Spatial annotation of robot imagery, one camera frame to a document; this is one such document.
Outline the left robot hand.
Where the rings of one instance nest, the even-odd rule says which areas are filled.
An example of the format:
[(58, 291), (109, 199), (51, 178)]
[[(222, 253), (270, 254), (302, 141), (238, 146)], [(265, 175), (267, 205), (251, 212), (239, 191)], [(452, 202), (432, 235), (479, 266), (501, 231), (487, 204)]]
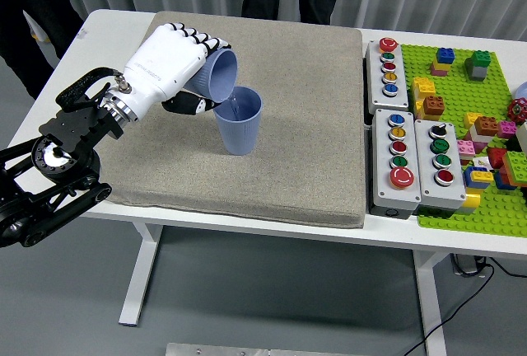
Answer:
[(225, 101), (232, 93), (238, 62), (224, 40), (180, 23), (158, 26), (124, 68), (129, 92), (117, 97), (133, 119), (153, 105), (182, 115), (196, 115)]

